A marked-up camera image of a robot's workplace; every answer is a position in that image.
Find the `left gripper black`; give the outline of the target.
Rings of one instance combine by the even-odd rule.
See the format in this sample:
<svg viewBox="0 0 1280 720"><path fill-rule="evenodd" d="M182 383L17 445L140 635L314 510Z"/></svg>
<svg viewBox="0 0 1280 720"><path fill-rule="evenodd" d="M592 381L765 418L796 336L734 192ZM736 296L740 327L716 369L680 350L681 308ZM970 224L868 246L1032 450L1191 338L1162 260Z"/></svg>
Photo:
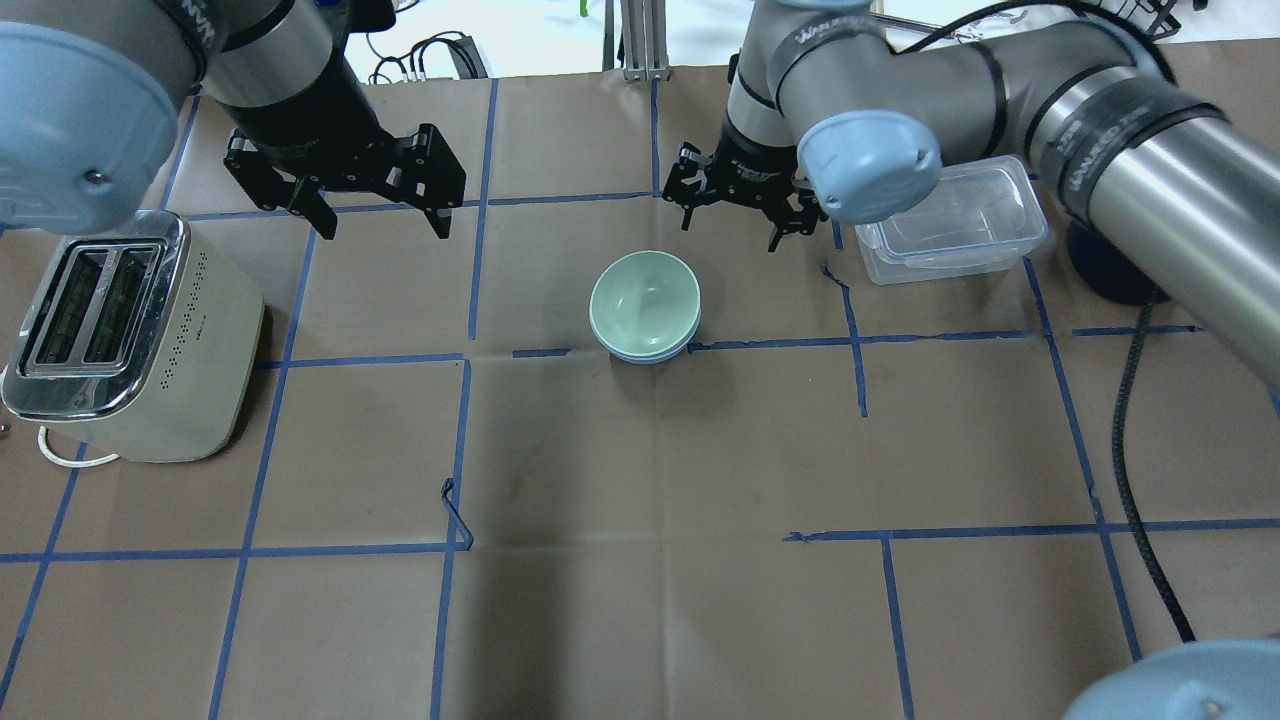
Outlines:
<svg viewBox="0 0 1280 720"><path fill-rule="evenodd" d="M385 129L343 59L293 97L224 110L236 129L223 164L255 206L285 209L334 240L326 195L375 193L417 208L438 238L451 237L467 184L457 154L433 123Z"/></svg>

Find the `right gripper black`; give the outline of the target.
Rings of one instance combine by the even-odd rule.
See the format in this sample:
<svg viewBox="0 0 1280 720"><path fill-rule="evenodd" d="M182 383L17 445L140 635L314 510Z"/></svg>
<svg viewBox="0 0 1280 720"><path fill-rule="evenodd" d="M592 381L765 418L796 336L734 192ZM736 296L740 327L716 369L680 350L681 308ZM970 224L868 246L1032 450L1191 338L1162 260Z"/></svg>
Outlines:
<svg viewBox="0 0 1280 720"><path fill-rule="evenodd" d="M680 205L681 231L690 231L699 208L731 202L762 211L773 224L767 252L776 252L782 238L801 225L828 219L806 184L796 183L795 145L756 142L735 126L722 126L712 152L690 142L681 143L662 188L662 199Z"/></svg>

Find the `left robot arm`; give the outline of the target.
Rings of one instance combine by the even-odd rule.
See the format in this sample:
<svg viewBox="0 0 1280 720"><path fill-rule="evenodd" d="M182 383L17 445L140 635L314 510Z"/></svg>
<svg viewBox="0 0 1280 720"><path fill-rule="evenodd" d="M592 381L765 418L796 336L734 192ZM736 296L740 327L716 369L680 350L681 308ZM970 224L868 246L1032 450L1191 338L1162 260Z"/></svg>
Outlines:
<svg viewBox="0 0 1280 720"><path fill-rule="evenodd" d="M92 234L143 205L187 97L236 129L224 167L250 201L333 238L330 193L375 193L451 233L466 173L430 123L385 131L346 59L393 1L5 1L5 225Z"/></svg>

